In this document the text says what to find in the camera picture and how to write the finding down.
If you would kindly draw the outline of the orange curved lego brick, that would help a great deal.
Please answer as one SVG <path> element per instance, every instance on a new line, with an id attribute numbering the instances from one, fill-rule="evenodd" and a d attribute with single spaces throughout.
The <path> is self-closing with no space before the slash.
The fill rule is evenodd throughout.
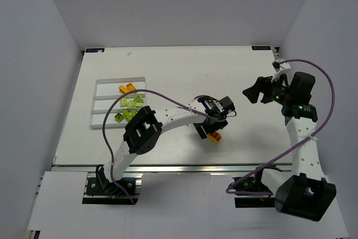
<path id="1" fill-rule="evenodd" d="M 209 133 L 207 137 L 214 143 L 219 143 L 222 139 L 222 136 L 218 132 Z"/>

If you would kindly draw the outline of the light green lego brick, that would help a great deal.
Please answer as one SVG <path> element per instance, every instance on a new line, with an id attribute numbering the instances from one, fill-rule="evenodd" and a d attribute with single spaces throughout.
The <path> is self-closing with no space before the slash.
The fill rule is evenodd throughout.
<path id="1" fill-rule="evenodd" d="M 133 99 L 135 103 L 144 103 L 144 97 L 142 95 L 136 95 L 136 97 Z"/>
<path id="2" fill-rule="evenodd" d="M 119 101 L 119 104 L 120 104 L 120 107 L 127 107 L 127 106 L 128 106 L 127 99 L 126 99 L 126 98 L 122 98 L 122 99 Z"/>

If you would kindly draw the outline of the small dark green lego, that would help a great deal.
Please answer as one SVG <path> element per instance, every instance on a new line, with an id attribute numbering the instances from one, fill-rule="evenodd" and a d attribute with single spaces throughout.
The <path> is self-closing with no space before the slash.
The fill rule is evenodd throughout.
<path id="1" fill-rule="evenodd" d="M 115 119 L 118 123 L 120 123 L 120 122 L 123 121 L 124 116 L 123 116 L 123 114 L 121 114 L 121 113 L 117 113 L 117 114 L 114 116 L 114 119 Z"/>

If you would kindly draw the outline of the pale green lego brick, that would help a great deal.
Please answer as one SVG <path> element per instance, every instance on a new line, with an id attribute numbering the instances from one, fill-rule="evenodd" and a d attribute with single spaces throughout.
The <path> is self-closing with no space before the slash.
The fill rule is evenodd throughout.
<path id="1" fill-rule="evenodd" d="M 134 101 L 127 101 L 127 102 L 126 102 L 126 106 L 127 106 L 128 108 L 135 107 L 135 102 L 134 102 Z"/>

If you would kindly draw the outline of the long orange lego brick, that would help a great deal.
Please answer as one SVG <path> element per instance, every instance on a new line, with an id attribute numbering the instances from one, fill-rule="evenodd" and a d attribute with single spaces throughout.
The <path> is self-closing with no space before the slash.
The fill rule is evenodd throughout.
<path id="1" fill-rule="evenodd" d="M 119 91 L 120 91 L 121 93 L 127 93 L 127 92 L 128 92 L 128 89 L 127 89 L 125 86 L 120 85 L 120 86 L 119 86 Z"/>

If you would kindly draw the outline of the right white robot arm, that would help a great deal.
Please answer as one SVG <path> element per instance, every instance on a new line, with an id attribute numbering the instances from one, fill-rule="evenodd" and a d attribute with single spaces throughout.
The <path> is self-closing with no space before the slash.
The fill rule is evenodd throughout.
<path id="1" fill-rule="evenodd" d="M 291 152 L 291 173 L 284 173 L 276 165 L 268 165 L 245 179 L 240 191 L 267 195 L 279 213 L 318 222 L 333 202 L 337 190 L 327 181 L 321 168 L 316 137 L 317 111 L 311 105 L 311 90 L 315 77 L 296 72 L 291 82 L 282 74 L 278 79 L 258 77 L 243 94 L 251 103 L 277 102 L 282 106 Z"/>

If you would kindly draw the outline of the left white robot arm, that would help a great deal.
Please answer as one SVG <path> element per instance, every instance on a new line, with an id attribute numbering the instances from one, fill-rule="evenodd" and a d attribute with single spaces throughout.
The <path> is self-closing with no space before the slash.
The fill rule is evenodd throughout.
<path id="1" fill-rule="evenodd" d="M 111 153 L 111 161 L 99 166 L 96 180 L 105 194 L 111 194 L 120 187 L 115 183 L 122 179 L 125 170 L 140 155 L 153 150 L 159 136 L 172 129 L 192 124 L 201 139 L 228 125 L 227 115 L 235 111 L 233 101 L 228 97 L 220 100 L 200 96 L 188 107 L 176 106 L 156 112 L 145 106 L 125 126 L 125 133 L 119 149 Z"/>

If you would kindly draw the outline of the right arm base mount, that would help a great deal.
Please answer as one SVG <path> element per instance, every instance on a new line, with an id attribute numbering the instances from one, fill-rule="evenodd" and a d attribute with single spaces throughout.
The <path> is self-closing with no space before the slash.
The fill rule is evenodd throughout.
<path id="1" fill-rule="evenodd" d="M 259 171 L 231 188 L 231 191 L 242 193 L 234 197 L 236 208 L 275 207 L 275 196 L 269 195 L 270 190 L 261 182 L 261 179 L 262 171 Z"/>

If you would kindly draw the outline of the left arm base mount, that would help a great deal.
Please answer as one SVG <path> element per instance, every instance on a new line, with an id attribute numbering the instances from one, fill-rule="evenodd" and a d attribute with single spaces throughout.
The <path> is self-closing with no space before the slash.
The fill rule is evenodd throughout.
<path id="1" fill-rule="evenodd" d="M 82 204 L 135 205 L 139 198 L 140 182 L 135 177 L 123 177 L 117 184 L 105 178 L 103 165 L 87 176 Z"/>

